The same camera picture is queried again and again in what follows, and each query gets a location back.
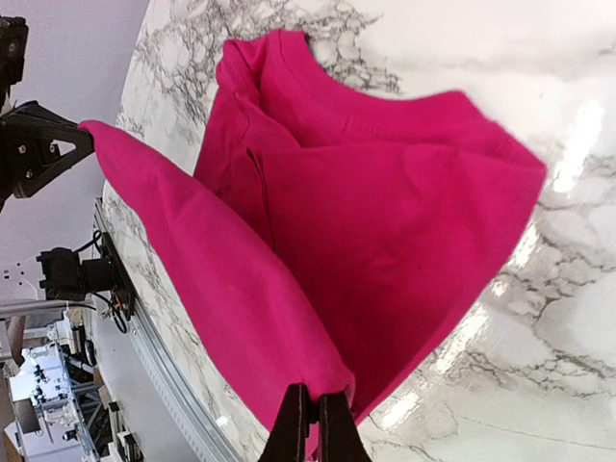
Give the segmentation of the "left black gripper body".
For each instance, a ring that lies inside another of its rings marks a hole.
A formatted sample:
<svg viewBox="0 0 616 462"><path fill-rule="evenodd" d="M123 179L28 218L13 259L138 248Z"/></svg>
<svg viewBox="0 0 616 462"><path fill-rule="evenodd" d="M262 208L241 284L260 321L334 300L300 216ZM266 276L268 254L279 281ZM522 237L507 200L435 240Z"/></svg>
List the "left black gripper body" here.
<svg viewBox="0 0 616 462"><path fill-rule="evenodd" d="M29 28L21 16L1 17L1 114L10 108L11 88L22 81Z"/></svg>

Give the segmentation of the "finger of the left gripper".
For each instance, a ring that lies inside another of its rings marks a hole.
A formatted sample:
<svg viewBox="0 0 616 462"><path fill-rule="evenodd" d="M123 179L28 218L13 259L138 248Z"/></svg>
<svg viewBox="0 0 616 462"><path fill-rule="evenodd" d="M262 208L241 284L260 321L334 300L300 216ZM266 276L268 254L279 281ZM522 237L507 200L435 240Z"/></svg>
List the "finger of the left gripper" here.
<svg viewBox="0 0 616 462"><path fill-rule="evenodd" d="M94 152L92 135L36 101L1 116L1 196L28 198Z"/></svg>

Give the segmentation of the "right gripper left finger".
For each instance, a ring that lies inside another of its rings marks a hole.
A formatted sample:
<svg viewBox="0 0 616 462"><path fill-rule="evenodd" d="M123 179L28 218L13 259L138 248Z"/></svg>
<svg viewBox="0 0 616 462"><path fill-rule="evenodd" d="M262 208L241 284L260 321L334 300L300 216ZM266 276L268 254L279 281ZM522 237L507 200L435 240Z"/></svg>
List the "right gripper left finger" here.
<svg viewBox="0 0 616 462"><path fill-rule="evenodd" d="M290 385L259 462L304 462L311 401L303 384Z"/></svg>

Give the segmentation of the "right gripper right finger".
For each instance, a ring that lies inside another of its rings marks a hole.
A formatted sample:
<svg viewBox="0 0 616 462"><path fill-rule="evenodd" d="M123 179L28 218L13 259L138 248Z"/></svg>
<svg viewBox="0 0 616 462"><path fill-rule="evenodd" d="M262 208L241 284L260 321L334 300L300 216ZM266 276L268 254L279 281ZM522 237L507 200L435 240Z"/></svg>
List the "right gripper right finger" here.
<svg viewBox="0 0 616 462"><path fill-rule="evenodd" d="M320 399L321 462L371 462L344 393L324 395Z"/></svg>

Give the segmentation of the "magenta red garment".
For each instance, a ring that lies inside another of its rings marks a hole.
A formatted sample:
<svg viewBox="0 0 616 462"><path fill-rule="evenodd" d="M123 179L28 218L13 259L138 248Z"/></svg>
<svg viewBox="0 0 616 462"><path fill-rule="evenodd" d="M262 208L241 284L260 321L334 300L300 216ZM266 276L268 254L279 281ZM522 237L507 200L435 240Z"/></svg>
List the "magenta red garment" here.
<svg viewBox="0 0 616 462"><path fill-rule="evenodd" d="M210 359L271 432L290 385L356 426L441 344L520 240L546 166L460 91L384 100L302 32L224 43L193 173L87 121Z"/></svg>

